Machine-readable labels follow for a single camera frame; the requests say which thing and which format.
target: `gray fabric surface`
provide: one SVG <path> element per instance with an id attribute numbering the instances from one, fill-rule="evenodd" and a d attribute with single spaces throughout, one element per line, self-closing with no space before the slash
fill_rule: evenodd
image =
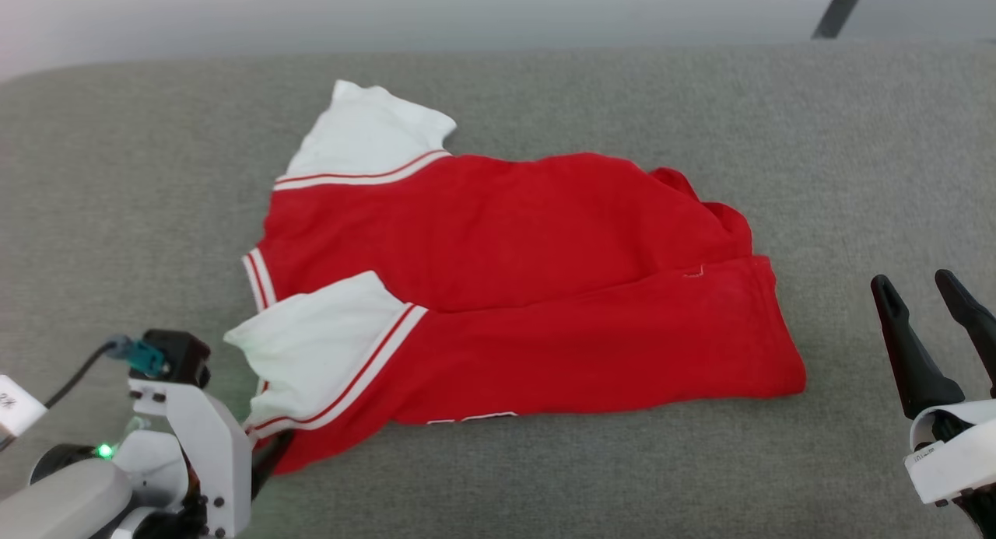
<path id="1" fill-rule="evenodd" d="M 0 372 L 53 393 L 107 334 L 182 327 L 247 412 L 221 334 L 253 313 L 238 258 L 334 79 L 458 120 L 453 152 L 594 150 L 684 171 L 750 220 L 808 389 L 625 415 L 385 429 L 288 478 L 245 537 L 970 537 L 919 504 L 868 291 L 893 278 L 967 393 L 988 382 L 932 287 L 996 306 L 996 47 L 814 43 L 354 54 L 99 65 L 0 86 Z M 0 496 L 60 441 L 114 440 L 101 362 L 6 453 Z"/>

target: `black strip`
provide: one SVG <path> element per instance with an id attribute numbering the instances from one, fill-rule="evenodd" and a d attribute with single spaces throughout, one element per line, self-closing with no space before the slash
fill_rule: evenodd
<path id="1" fill-rule="evenodd" d="M 822 20 L 812 32 L 812 39 L 836 39 L 843 25 L 847 24 L 851 12 L 857 6 L 858 0 L 832 0 L 826 7 L 826 12 L 822 15 Z"/>

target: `striped trim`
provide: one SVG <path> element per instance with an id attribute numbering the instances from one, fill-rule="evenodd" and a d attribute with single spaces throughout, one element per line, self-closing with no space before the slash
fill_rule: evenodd
<path id="1" fill-rule="evenodd" d="M 373 348 L 370 358 L 366 360 L 366 364 L 363 364 L 363 368 L 359 369 L 348 386 L 316 415 L 309 418 L 278 416 L 278 418 L 271 418 L 269 421 L 259 423 L 254 428 L 247 429 L 246 433 L 256 436 L 257 439 L 264 439 L 264 437 L 271 436 L 283 429 L 319 429 L 329 422 L 333 422 L 376 379 L 377 374 L 388 364 L 389 359 L 401 347 L 405 338 L 409 336 L 409 333 L 412 333 L 412 329 L 424 315 L 426 315 L 426 308 L 409 304 L 398 315 L 398 319 L 391 324 L 384 336 L 377 339 L 376 347 Z"/>
<path id="2" fill-rule="evenodd" d="M 256 311 L 262 312 L 276 304 L 277 294 L 273 290 L 273 280 L 270 279 L 270 271 L 266 268 L 266 261 L 263 261 L 263 254 L 259 249 L 253 249 L 246 254 L 242 258 L 242 265 L 246 268 L 249 286 L 252 287 L 252 295 L 256 299 Z"/>
<path id="3" fill-rule="evenodd" d="M 421 168 L 426 167 L 428 164 L 433 163 L 433 161 L 441 159 L 441 157 L 445 156 L 452 156 L 452 154 L 443 149 L 430 150 L 422 156 L 416 157 L 416 159 L 409 161 L 409 163 L 406 163 L 404 166 L 395 168 L 395 170 L 384 171 L 384 173 L 316 173 L 314 175 L 303 175 L 302 177 L 282 175 L 277 178 L 277 184 L 274 185 L 273 190 L 283 191 L 283 189 L 301 189 L 304 187 L 313 187 L 314 185 L 327 184 L 389 184 L 389 182 L 392 181 L 404 180 L 406 177 L 409 177 L 409 175 L 416 173 L 416 171 L 421 170 Z"/>

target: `red stripe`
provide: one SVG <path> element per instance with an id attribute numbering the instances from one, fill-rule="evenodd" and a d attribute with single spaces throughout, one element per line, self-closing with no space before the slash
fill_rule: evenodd
<path id="1" fill-rule="evenodd" d="M 321 416 L 325 416 L 329 411 L 335 408 L 335 406 L 339 404 L 339 402 L 342 402 L 342 399 L 347 394 L 349 394 L 349 390 L 351 390 L 353 386 L 356 385 L 356 382 L 359 382 L 359 378 L 363 376 L 363 373 L 366 372 L 367 368 L 370 368 L 370 364 L 373 364 L 373 361 L 377 357 L 377 355 L 379 355 L 381 351 L 384 350 L 384 345 L 386 345 L 388 341 L 391 340 L 391 337 L 394 336 L 395 331 L 397 331 L 398 327 L 400 327 L 402 323 L 405 322 L 405 318 L 409 316 L 409 313 L 411 313 L 414 308 L 416 308 L 416 306 L 412 304 L 409 306 L 407 310 L 405 310 L 404 313 L 402 313 L 401 318 L 398 318 L 398 320 L 396 320 L 395 322 L 395 325 L 391 327 L 390 331 L 388 331 L 388 336 L 384 337 L 384 340 L 381 341 L 379 345 L 377 345 L 377 350 L 373 351 L 373 354 L 370 355 L 370 359 L 366 361 L 366 364 L 363 365 L 363 368 L 359 369 L 359 373 L 356 374 L 356 377 L 353 377 L 352 382 L 349 382 L 349 385 L 345 387 L 345 390 L 343 390 L 342 393 L 338 395 L 335 401 L 332 401 L 328 407 L 324 408 L 324 411 L 319 412 L 319 414 L 312 416 L 312 418 L 306 418 L 303 421 L 301 421 L 301 419 L 298 418 L 290 418 L 289 416 L 278 416 L 278 418 L 271 419 L 271 421 L 263 422 L 262 425 L 256 426 L 256 429 L 261 430 L 267 428 L 267 426 L 273 425 L 274 422 L 281 422 L 281 421 L 294 421 L 306 425 L 308 422 L 317 421 L 319 418 L 321 418 Z"/>
<path id="2" fill-rule="evenodd" d="M 322 177 L 345 177 L 349 180 L 355 180 L 356 178 L 371 178 L 371 177 L 387 177 L 388 175 L 394 175 L 398 171 L 405 170 L 405 168 L 414 166 L 416 161 L 424 159 L 424 157 L 432 156 L 434 153 L 446 152 L 446 150 L 430 150 L 424 153 L 422 156 L 417 157 L 404 166 L 399 167 L 397 170 L 385 171 L 385 173 L 364 173 L 364 174 L 348 174 L 348 173 L 316 173 L 315 175 L 306 175 L 305 177 L 287 177 L 285 180 L 278 180 L 277 184 L 288 184 L 291 181 L 305 181 L 305 180 L 319 180 Z"/>
<path id="3" fill-rule="evenodd" d="M 259 289 L 259 296 L 263 300 L 263 309 L 270 307 L 270 302 L 266 300 L 266 292 L 263 290 L 263 279 L 259 276 L 259 269 L 256 267 L 256 260 L 252 258 L 252 253 L 248 255 L 249 264 L 252 265 L 252 274 L 256 277 L 256 288 Z"/>

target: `white label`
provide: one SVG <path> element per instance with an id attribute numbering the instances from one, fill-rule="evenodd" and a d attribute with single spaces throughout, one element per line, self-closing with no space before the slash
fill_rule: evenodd
<path id="1" fill-rule="evenodd" d="M 46 410 L 10 377 L 0 376 L 0 426 L 11 436 L 21 436 Z"/>
<path id="2" fill-rule="evenodd" d="M 906 459 L 903 460 L 903 465 L 906 465 L 907 471 L 909 471 L 910 468 L 915 464 L 917 464 L 919 460 L 923 460 L 928 455 L 931 455 L 935 451 L 940 450 L 940 446 L 944 446 L 944 443 L 943 441 L 937 440 L 935 441 L 935 443 L 932 443 L 930 446 L 926 446 L 924 448 L 921 448 L 920 450 L 914 451 L 914 453 L 907 455 Z"/>

